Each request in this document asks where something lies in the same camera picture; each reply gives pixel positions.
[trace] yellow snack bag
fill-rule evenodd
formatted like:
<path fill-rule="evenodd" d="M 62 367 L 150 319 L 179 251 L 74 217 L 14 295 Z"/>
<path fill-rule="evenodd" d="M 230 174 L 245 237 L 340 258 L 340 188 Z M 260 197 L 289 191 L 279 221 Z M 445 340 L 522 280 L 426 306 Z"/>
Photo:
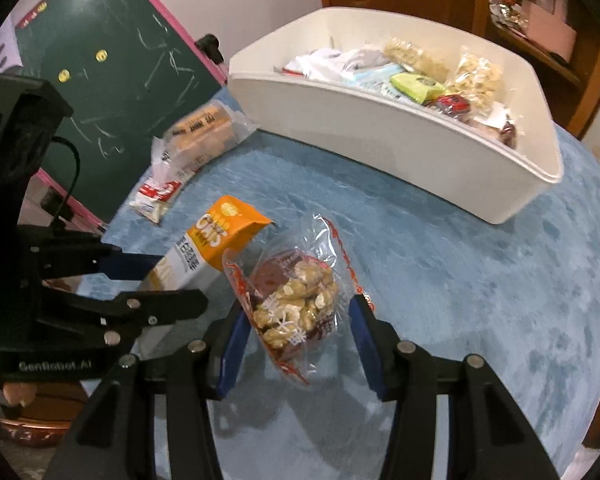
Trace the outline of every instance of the yellow snack bag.
<path fill-rule="evenodd" d="M 229 195 L 220 197 L 142 280 L 138 290 L 206 290 L 222 273 L 225 250 L 241 251 L 271 220 Z"/>

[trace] cabinet shelf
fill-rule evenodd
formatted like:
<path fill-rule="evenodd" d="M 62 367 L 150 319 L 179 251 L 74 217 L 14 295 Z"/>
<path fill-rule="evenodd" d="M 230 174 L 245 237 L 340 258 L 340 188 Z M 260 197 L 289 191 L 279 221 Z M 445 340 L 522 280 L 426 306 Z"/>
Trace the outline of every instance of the cabinet shelf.
<path fill-rule="evenodd" d="M 561 65 L 558 63 L 553 57 L 549 56 L 544 50 L 535 46 L 531 41 L 522 38 L 521 36 L 507 30 L 502 25 L 497 23 L 493 23 L 498 33 L 503 40 L 512 43 L 516 47 L 518 47 L 523 52 L 535 57 L 537 60 L 541 61 L 551 69 L 555 70 L 558 74 L 563 76 L 566 80 L 570 81 L 572 84 L 577 86 L 577 88 L 581 88 L 582 82 L 580 78 L 576 76 L 568 67 Z"/>

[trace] green snack package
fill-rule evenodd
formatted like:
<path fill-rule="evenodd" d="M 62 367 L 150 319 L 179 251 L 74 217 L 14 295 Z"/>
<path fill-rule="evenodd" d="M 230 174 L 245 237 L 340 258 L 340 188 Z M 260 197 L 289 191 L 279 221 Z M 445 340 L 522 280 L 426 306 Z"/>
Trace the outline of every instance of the green snack package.
<path fill-rule="evenodd" d="M 422 74 L 396 74 L 390 81 L 395 88 L 418 104 L 435 99 L 445 92 L 445 87 L 439 82 Z"/>

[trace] snack package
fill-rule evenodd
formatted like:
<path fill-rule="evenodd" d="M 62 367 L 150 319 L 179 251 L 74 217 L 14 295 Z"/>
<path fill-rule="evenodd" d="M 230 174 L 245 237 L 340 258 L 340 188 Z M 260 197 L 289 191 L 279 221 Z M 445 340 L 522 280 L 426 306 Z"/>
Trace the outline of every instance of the snack package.
<path fill-rule="evenodd" d="M 347 52 L 320 48 L 311 54 L 296 56 L 280 72 L 342 84 L 352 81 L 355 74 L 361 70 L 369 70 L 389 62 L 380 50 L 371 46 L 354 48 Z"/>
<path fill-rule="evenodd" d="M 380 68 L 356 74 L 349 85 L 354 88 L 362 88 L 374 94 L 398 101 L 399 103 L 413 105 L 413 100 L 398 92 L 390 82 L 392 76 L 403 72 L 405 72 L 404 68 L 400 65 L 389 63 Z"/>
<path fill-rule="evenodd" d="M 234 148 L 256 130 L 241 112 L 218 100 L 183 117 L 152 146 L 152 177 L 182 185 L 209 161 Z"/>
<path fill-rule="evenodd" d="M 462 48 L 458 69 L 446 82 L 448 94 L 467 99 L 475 111 L 489 115 L 502 86 L 502 67 Z"/>
<path fill-rule="evenodd" d="M 488 124 L 481 123 L 476 118 L 470 119 L 468 124 L 477 130 L 482 136 L 485 136 L 489 139 L 498 140 L 513 150 L 518 147 L 518 129 L 516 128 L 516 125 L 509 114 L 507 114 L 506 120 L 501 128 L 495 128 L 493 126 L 489 126 Z"/>
<path fill-rule="evenodd" d="M 334 224 L 320 214 L 302 218 L 265 246 L 248 278 L 236 254 L 223 261 L 273 363 L 293 384 L 310 386 L 320 351 L 343 327 L 353 295 L 363 293 Z"/>
<path fill-rule="evenodd" d="M 152 176 L 129 206 L 154 223 L 173 205 L 182 187 L 202 166 L 240 144 L 256 130 L 251 121 L 211 100 L 175 123 L 151 146 Z"/>
<path fill-rule="evenodd" d="M 389 40 L 384 47 L 384 54 L 394 63 L 405 65 L 405 68 L 411 67 L 439 83 L 445 82 L 449 73 L 443 61 L 434 59 L 426 50 L 399 38 Z"/>
<path fill-rule="evenodd" d="M 435 99 L 445 92 L 445 87 L 430 77 L 421 74 L 397 74 L 391 84 L 418 104 Z"/>
<path fill-rule="evenodd" d="M 441 95 L 427 105 L 427 108 L 452 119 L 465 122 L 470 118 L 471 105 L 461 95 Z"/>
<path fill-rule="evenodd" d="M 169 249 L 138 290 L 205 291 L 222 273 L 222 253 L 241 251 L 271 220 L 233 196 L 225 195 Z"/>
<path fill-rule="evenodd" d="M 135 198 L 129 203 L 129 207 L 157 224 L 173 205 L 173 201 L 181 190 L 181 182 L 172 181 L 160 184 L 149 177 L 139 187 Z"/>

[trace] black cable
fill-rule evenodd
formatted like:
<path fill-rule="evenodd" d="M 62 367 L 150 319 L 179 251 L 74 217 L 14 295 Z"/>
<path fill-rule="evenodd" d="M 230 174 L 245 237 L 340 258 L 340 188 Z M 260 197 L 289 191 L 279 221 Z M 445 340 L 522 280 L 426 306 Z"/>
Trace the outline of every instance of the black cable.
<path fill-rule="evenodd" d="M 78 148 L 76 148 L 71 141 L 66 140 L 64 137 L 54 136 L 51 139 L 51 142 L 57 142 L 58 144 L 62 144 L 63 146 L 68 147 L 74 154 L 75 160 L 74 180 L 72 181 L 71 186 L 69 187 L 64 198 L 62 199 L 62 203 L 58 206 L 58 211 L 56 211 L 56 214 L 54 215 L 54 218 L 51 221 L 51 227 L 64 227 L 64 224 L 62 224 L 61 222 L 59 223 L 58 217 L 60 216 L 62 208 L 66 205 L 66 202 L 69 200 L 69 197 L 74 192 L 75 184 L 78 182 L 78 177 L 80 176 L 80 153 L 78 153 Z"/>

